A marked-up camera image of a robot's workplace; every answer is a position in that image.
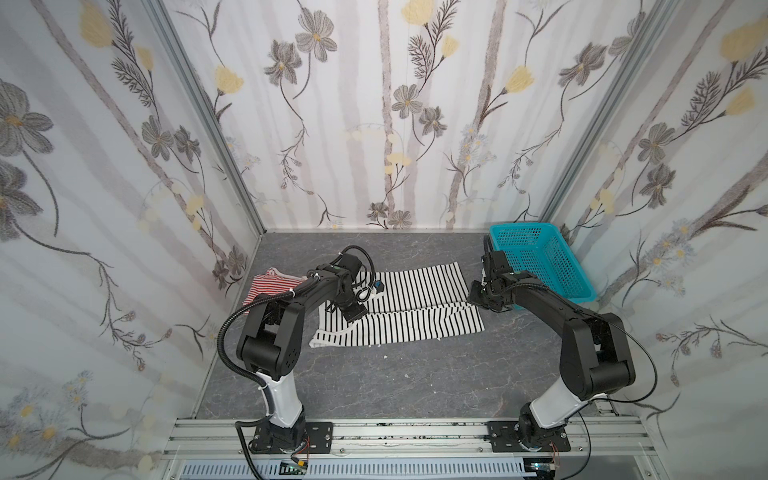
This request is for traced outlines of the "black white striped tank top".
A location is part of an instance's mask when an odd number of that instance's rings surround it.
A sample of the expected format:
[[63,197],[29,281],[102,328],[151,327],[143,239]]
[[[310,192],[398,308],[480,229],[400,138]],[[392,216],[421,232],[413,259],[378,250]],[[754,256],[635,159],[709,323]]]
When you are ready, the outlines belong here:
[[379,272],[384,291],[371,297],[368,313],[347,322],[330,305],[319,308],[312,348],[360,347],[437,340],[485,330],[457,262],[413,270]]

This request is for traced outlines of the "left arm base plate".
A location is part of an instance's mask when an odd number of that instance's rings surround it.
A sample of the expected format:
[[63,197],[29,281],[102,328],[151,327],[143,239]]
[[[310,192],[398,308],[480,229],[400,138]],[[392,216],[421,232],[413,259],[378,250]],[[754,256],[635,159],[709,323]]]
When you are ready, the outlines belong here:
[[247,446],[252,454],[303,452],[310,455],[329,454],[332,446],[332,422],[298,422],[294,427],[278,427],[261,422]]

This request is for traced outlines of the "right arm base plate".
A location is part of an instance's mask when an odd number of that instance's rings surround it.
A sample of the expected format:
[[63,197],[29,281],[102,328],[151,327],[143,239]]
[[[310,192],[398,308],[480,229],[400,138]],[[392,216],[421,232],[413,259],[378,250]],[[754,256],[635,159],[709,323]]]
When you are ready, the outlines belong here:
[[489,421],[486,439],[494,453],[570,452],[571,446],[563,426],[544,429],[527,418],[522,425],[513,421]]

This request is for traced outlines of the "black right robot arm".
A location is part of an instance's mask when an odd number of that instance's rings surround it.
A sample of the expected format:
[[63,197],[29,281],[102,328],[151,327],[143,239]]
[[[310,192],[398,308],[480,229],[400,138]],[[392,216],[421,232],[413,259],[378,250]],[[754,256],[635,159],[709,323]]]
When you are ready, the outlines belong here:
[[581,307],[528,271],[514,272],[504,252],[487,251],[481,261],[484,277],[472,283],[470,304],[496,313],[519,306],[561,339],[558,379],[518,416],[518,442],[538,451],[560,439],[567,421],[591,400],[634,383],[628,336],[616,315]]

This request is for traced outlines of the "red white striped tank top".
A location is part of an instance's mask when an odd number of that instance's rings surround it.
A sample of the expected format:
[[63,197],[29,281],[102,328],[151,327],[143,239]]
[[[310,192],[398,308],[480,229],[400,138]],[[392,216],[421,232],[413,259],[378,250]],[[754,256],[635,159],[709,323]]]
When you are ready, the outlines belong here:
[[306,276],[288,275],[270,267],[265,273],[253,277],[243,304],[249,304],[260,295],[273,296],[288,292],[306,280]]

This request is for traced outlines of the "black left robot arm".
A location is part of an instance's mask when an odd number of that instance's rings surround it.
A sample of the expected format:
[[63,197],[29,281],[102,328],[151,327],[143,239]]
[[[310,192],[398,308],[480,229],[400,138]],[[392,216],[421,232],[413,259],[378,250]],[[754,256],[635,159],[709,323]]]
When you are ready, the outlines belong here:
[[246,318],[236,347],[243,365],[231,369],[257,383],[267,413],[258,440],[281,451],[305,447],[305,408],[299,400],[293,370],[300,358],[309,312],[328,306],[348,324],[364,317],[364,302],[374,287],[375,267],[343,249],[335,259],[310,270],[296,287],[275,295],[259,295],[244,312]]

